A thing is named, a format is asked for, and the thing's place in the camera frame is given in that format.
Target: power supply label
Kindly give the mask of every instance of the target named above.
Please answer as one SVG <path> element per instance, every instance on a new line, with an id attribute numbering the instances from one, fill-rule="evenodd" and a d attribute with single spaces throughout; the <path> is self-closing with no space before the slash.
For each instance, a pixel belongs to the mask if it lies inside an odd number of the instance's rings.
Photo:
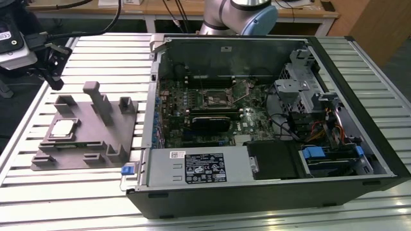
<path id="1" fill-rule="evenodd" d="M 227 182 L 223 153 L 189 154 L 184 160 L 187 184 Z"/>

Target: blue clip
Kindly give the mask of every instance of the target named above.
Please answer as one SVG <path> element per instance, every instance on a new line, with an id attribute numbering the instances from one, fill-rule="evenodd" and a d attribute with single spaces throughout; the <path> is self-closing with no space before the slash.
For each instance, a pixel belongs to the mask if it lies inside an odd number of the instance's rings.
<path id="1" fill-rule="evenodd" d="M 326 157 L 324 151 L 322 147 L 307 147 L 303 150 L 304 158 L 308 159 L 311 157 Z"/>
<path id="2" fill-rule="evenodd" d="M 362 149 L 360 146 L 356 146 L 356 147 L 355 147 L 355 150 L 358 151 L 359 156 L 363 156 L 363 155 L 364 155 L 364 150 Z"/>
<path id="3" fill-rule="evenodd" d="M 131 176 L 135 174 L 135 167 L 133 166 L 123 166 L 121 167 L 121 176 Z"/>

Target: slotted aluminum surface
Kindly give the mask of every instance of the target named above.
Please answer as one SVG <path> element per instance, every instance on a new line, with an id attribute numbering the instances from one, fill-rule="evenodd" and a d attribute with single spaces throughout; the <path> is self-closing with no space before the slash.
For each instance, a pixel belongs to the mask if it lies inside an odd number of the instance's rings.
<path id="1" fill-rule="evenodd" d="M 131 96 L 139 101 L 132 160 L 139 159 L 151 69 L 148 41 L 149 34 L 80 38 L 63 73 L 63 90 L 55 92 L 43 86 L 44 97 L 40 93 L 39 106 L 16 146 L 1 155 L 3 159 L 9 156 L 0 175 L 0 225 L 5 230 L 410 230 L 411 181 L 330 208 L 148 220 L 120 191 L 119 168 L 31 171 L 31 159 L 56 112 L 52 106 L 56 96 L 72 93 L 77 101 L 88 101 L 88 96 L 81 94 L 85 81 L 99 81 L 101 92 L 109 99 Z M 411 114 L 407 102 L 386 77 L 368 68 L 344 39 L 322 38 L 320 42 L 410 169 Z M 219 206 L 219 202 L 209 202 L 209 206 Z"/>

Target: table leg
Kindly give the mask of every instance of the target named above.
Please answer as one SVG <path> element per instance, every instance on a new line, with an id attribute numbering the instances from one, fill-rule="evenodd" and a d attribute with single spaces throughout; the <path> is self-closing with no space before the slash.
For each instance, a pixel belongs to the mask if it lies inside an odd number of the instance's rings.
<path id="1" fill-rule="evenodd" d="M 315 36 L 327 36 L 335 18 L 324 18 L 323 23 L 316 30 Z"/>
<path id="2" fill-rule="evenodd" d="M 144 15 L 147 33 L 155 33 L 155 16 Z"/>

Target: cardboard box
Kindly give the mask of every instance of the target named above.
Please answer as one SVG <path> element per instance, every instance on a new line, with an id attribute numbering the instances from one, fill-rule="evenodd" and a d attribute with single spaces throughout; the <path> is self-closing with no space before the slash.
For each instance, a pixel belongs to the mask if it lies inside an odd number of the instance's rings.
<path id="1" fill-rule="evenodd" d="M 144 2 L 144 0 L 124 0 L 125 4 L 133 4 L 140 5 Z"/>

